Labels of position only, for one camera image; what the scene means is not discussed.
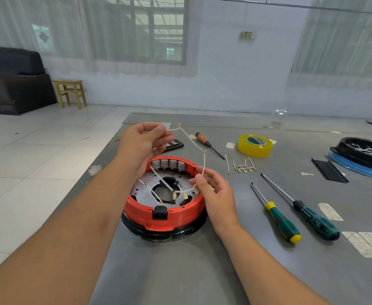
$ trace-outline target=screwdriver handle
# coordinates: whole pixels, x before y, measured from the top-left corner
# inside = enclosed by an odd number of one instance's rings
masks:
[[[273,202],[265,204],[265,209],[271,213],[273,219],[278,224],[279,231],[290,243],[299,243],[302,239],[299,230],[288,220],[275,206]]]
[[[313,229],[325,240],[336,241],[340,238],[340,231],[324,217],[305,206],[300,200],[293,201],[293,208],[313,227]]]
[[[212,144],[209,143],[209,140],[204,136],[202,133],[196,133],[196,138],[199,140],[200,143],[204,144],[205,146],[208,146],[209,148],[212,147]]]

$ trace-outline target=hand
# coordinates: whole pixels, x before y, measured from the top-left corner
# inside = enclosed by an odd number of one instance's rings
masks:
[[[165,130],[159,123],[138,123],[121,135],[116,158],[134,173],[134,181],[143,176],[147,163],[166,149],[166,143],[174,140],[172,132]]]
[[[202,172],[203,167],[197,166],[197,171]],[[197,183],[206,201],[207,213],[217,234],[239,227],[237,211],[235,208],[234,193],[230,184],[213,169],[204,169],[204,177],[197,174],[189,182]]]

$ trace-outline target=gray table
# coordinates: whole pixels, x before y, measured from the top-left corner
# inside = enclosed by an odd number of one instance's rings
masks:
[[[326,159],[330,146],[342,137],[372,140],[372,126],[361,119],[290,117],[288,130],[268,130],[266,118],[219,117],[134,113],[107,144],[92,165],[107,165],[114,157],[120,135],[132,123],[182,122],[187,133],[203,132],[215,148],[240,161],[237,149],[225,148],[238,143],[242,134],[259,134],[276,140],[268,158],[255,159],[258,172],[227,175],[225,161],[209,151],[207,166],[219,171],[235,193],[238,216],[244,228],[279,262],[333,304],[372,305],[372,258],[365,258],[344,237],[334,243],[316,235],[261,178],[266,174],[292,197],[303,200],[319,211],[318,203],[329,203],[343,217],[334,222],[342,231],[372,232],[372,179],[349,171],[348,184],[325,180],[310,159]],[[203,164],[203,157],[180,131],[174,132],[185,147],[170,154]],[[302,172],[314,176],[302,176]],[[57,212],[90,181],[88,172],[60,203]],[[265,197],[300,230],[302,241],[287,243],[275,223],[253,194],[253,181]],[[208,220],[195,234],[171,243],[152,243],[131,234],[120,223],[94,289],[91,304],[248,304],[245,292],[228,254]]]

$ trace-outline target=yellow tape roll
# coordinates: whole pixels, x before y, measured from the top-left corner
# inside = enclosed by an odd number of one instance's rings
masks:
[[[267,157],[272,150],[273,143],[265,137],[242,135],[239,137],[238,149],[252,157]]]

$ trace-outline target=sheer white curtain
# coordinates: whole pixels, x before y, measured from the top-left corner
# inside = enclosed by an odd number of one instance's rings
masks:
[[[200,26],[188,10],[188,0],[0,0],[0,46],[38,51],[48,69],[193,76]]]
[[[316,5],[372,11],[372,0]],[[292,72],[299,84],[372,86],[372,14],[310,10]]]

